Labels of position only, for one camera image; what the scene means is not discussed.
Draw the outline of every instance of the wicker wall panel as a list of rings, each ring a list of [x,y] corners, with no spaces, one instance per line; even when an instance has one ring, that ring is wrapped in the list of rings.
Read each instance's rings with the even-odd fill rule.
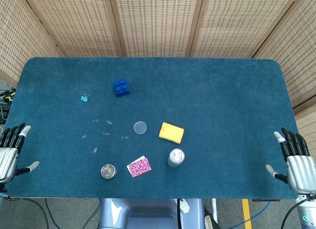
[[[289,0],[208,0],[193,57],[251,58]]]
[[[67,56],[118,56],[105,0],[27,0]]]
[[[299,133],[305,138],[311,156],[316,158],[316,104],[295,116]]]
[[[60,56],[21,0],[0,0],[0,76],[16,86],[27,60]]]
[[[256,58],[278,61],[293,107],[316,95],[316,0],[301,0]]]
[[[127,56],[184,57],[197,0],[116,0]]]

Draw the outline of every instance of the woven room divider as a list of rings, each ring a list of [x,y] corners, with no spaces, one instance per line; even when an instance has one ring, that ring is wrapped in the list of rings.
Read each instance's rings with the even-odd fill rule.
[[[255,58],[280,63],[297,127],[316,157],[316,0],[296,0]]]
[[[292,2],[203,0],[191,56],[251,58],[258,43]]]
[[[24,0],[0,0],[0,76],[16,86],[35,56],[63,54]]]
[[[110,0],[27,0],[65,56],[122,56]]]

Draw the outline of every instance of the blue table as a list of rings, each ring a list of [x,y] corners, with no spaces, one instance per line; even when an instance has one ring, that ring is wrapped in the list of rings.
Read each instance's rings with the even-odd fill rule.
[[[130,94],[116,97],[113,82],[120,78]],[[139,120],[148,127],[143,135],[133,131]],[[181,144],[158,137],[164,121],[185,129]],[[272,60],[33,58],[6,127],[21,122],[32,130],[19,167],[35,160],[40,165],[7,185],[13,196],[295,196],[265,169],[270,163],[285,173],[273,132],[297,130],[280,66]],[[174,148],[186,154],[176,169],[167,165]],[[152,171],[132,178],[126,166],[142,155]],[[111,180],[100,174],[106,163],[117,168]]]

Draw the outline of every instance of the silver robot hand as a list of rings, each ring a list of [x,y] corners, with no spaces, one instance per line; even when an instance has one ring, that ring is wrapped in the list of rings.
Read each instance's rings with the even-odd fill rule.
[[[14,176],[33,171],[39,162],[36,161],[30,166],[16,168],[18,156],[21,152],[24,139],[31,127],[25,123],[6,129],[0,135],[0,193],[6,192],[4,185],[9,183]]]
[[[290,188],[298,194],[296,198],[298,214],[302,229],[316,229],[316,165],[310,156],[305,139],[293,132],[282,128],[285,137],[274,132],[280,143],[284,160],[287,166],[287,176],[276,172],[271,165],[267,164],[267,171],[276,179],[289,184]],[[282,227],[289,213],[285,216]]]

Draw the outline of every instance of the clear plastic lid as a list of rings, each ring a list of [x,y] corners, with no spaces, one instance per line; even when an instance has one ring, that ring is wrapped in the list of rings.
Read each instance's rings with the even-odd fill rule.
[[[147,125],[145,122],[138,121],[134,124],[134,131],[136,134],[143,134],[147,130]]]
[[[185,155],[184,155],[184,152],[181,149],[174,149],[170,153],[170,159],[173,162],[181,163],[181,162],[184,161],[184,158],[185,158]]]

